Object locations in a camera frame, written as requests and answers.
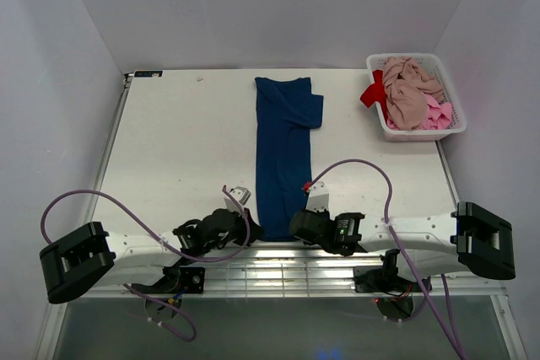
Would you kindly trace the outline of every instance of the folded blue pants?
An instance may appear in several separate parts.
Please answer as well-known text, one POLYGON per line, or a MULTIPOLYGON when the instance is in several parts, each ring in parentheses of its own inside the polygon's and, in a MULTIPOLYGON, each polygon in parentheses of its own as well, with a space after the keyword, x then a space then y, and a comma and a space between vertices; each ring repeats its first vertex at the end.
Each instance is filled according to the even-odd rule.
POLYGON ((305 208, 303 185, 311 181, 310 129, 322 124, 320 95, 310 78, 256 83, 256 206, 263 240, 294 240, 291 218, 305 208))

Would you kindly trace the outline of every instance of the red cloth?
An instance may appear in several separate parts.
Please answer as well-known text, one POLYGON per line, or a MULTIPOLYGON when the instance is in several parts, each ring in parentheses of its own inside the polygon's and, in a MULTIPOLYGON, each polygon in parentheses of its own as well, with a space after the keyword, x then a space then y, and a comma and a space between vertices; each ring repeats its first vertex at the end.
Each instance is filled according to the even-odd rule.
POLYGON ((385 121, 388 120, 387 108, 386 108, 386 92, 385 87, 382 85, 382 71, 380 69, 373 71, 373 79, 375 83, 371 84, 360 96, 360 101, 370 108, 373 103, 378 101, 381 104, 382 114, 385 117, 385 121))

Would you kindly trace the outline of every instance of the gray floor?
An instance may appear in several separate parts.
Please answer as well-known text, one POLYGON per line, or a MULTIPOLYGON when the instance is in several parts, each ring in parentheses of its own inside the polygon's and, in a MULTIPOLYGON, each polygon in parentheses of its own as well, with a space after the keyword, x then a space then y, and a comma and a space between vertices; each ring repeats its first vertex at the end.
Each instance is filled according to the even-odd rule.
MULTIPOLYGON (((444 299, 435 302, 446 314, 444 299)), ((469 360, 509 358, 489 297, 452 303, 469 360)), ((55 359, 457 359, 429 309, 398 326, 382 322, 369 298, 187 298, 183 308, 199 329, 193 343, 123 312, 144 314, 140 299, 78 299, 55 359)), ((173 324, 188 333, 182 320, 173 324)))

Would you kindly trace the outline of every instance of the white table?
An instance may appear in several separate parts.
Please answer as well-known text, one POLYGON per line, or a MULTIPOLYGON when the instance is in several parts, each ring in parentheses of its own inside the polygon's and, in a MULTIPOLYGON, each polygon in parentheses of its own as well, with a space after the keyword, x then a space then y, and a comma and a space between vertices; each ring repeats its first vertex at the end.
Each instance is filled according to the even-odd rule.
MULTIPOLYGON (((257 221, 258 76, 311 77, 312 93, 324 95, 322 127, 310 134, 314 176, 340 159, 367 159, 381 166, 393 183, 391 216, 429 216, 454 208, 435 142, 382 139, 375 109, 359 101, 369 85, 363 69, 188 70, 134 78, 110 156, 105 156, 101 190, 159 233, 224 207, 223 184, 242 185, 253 193, 247 206, 257 221)), ((386 182, 372 168, 346 164, 324 181, 331 192, 332 215, 382 215, 386 182)), ((97 203, 94 220, 109 231, 144 232, 105 200, 97 203)), ((204 296, 212 296, 212 291, 218 296, 354 294, 352 267, 358 265, 379 266, 379 256, 342 258, 300 242, 257 242, 231 261, 205 266, 212 270, 204 296)))

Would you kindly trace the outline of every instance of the clothing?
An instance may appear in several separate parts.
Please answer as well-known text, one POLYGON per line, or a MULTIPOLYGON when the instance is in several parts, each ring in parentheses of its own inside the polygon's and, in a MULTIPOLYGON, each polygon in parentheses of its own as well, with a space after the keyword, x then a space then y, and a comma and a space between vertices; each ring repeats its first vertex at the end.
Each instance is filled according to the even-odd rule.
POLYGON ((360 101, 369 109, 375 102, 381 105, 382 114, 385 120, 388 119, 388 112, 386 108, 386 92, 382 85, 382 71, 373 71, 373 79, 375 83, 371 84, 360 96, 360 101))
POLYGON ((311 80, 256 82, 256 204, 263 240, 294 240, 291 218, 305 208, 302 191, 311 181, 310 129, 322 124, 323 97, 311 80))
POLYGON ((386 61, 382 76, 383 86, 388 88, 398 79, 406 80, 422 93, 430 94, 439 103, 445 98, 444 87, 428 75, 411 56, 390 56, 386 61))
MULTIPOLYGON (((429 94, 424 94, 428 105, 428 112, 416 130, 445 130, 452 123, 453 107, 451 103, 443 103, 439 105, 437 100, 429 94)), ((398 126, 388 118, 386 120, 388 128, 391 130, 399 130, 398 126)))
POLYGON ((386 88, 388 116, 400 130, 412 130, 426 117, 424 94, 409 82, 398 79, 386 88))

